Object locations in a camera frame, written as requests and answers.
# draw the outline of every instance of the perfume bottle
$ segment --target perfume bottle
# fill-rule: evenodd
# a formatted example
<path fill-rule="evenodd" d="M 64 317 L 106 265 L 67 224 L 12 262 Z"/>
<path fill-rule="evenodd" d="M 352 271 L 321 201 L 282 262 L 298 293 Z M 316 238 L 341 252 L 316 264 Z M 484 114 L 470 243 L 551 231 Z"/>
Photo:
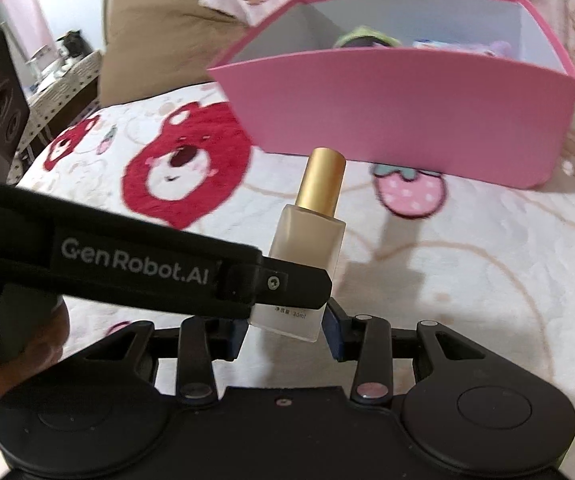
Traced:
<path fill-rule="evenodd" d="M 269 256 L 327 270 L 330 279 L 341 251 L 345 222 L 334 218 L 341 193 L 345 158 L 329 148 L 316 148 L 305 168 L 296 205 L 286 205 Z M 258 304 L 250 324 L 314 342 L 321 330 L 324 305 L 318 310 Z"/>

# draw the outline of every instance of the pink box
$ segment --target pink box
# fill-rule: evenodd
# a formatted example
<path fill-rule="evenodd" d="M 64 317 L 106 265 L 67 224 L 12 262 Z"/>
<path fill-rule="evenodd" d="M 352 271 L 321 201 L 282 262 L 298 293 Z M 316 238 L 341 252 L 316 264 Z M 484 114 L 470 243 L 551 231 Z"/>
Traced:
<path fill-rule="evenodd" d="M 359 25 L 399 48 L 332 49 Z M 411 48 L 507 41 L 512 58 Z M 210 67 L 266 152 L 519 188 L 549 179 L 575 106 L 575 66 L 528 0 L 291 0 Z"/>

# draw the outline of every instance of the pink strawberry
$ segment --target pink strawberry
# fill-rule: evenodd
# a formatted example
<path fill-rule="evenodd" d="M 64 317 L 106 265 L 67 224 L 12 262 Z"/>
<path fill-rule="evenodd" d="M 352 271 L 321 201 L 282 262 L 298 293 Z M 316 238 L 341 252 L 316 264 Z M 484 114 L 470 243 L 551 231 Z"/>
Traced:
<path fill-rule="evenodd" d="M 379 199 L 397 216 L 427 217 L 445 202 L 447 189 L 440 173 L 383 164 L 376 165 L 373 173 Z"/>

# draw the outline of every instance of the bedsheet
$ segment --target bedsheet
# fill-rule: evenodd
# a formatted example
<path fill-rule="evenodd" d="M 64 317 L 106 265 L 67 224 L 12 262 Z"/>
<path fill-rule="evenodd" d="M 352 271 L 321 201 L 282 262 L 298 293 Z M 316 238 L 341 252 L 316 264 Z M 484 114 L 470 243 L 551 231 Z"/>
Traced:
<path fill-rule="evenodd" d="M 20 186 L 111 212 L 269 250 L 306 164 L 251 146 L 216 84 L 106 108 L 65 131 Z M 199 210 L 196 204 L 208 203 Z M 575 405 L 575 116 L 561 163 L 538 190 L 348 162 L 347 222 L 333 294 L 351 315 L 413 328 L 436 319 L 560 387 Z M 66 298 L 71 354 L 117 324 L 182 316 Z M 324 336 L 309 344 L 250 328 L 219 387 L 349 388 Z M 413 384 L 395 362 L 395 387 Z M 173 391 L 173 362 L 157 386 Z M 575 479 L 575 443 L 563 470 Z"/>

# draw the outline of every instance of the metal pin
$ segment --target metal pin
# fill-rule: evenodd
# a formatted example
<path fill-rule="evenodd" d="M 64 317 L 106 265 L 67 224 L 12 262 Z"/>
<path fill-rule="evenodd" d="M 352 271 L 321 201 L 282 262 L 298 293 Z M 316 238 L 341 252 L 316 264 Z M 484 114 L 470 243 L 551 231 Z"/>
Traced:
<path fill-rule="evenodd" d="M 387 386 L 381 383 L 363 383 L 357 387 L 357 394 L 363 399 L 380 399 L 389 393 Z"/>
<path fill-rule="evenodd" d="M 189 383 L 180 389 L 181 395 L 186 399 L 205 399 L 212 394 L 212 388 L 205 383 Z"/>

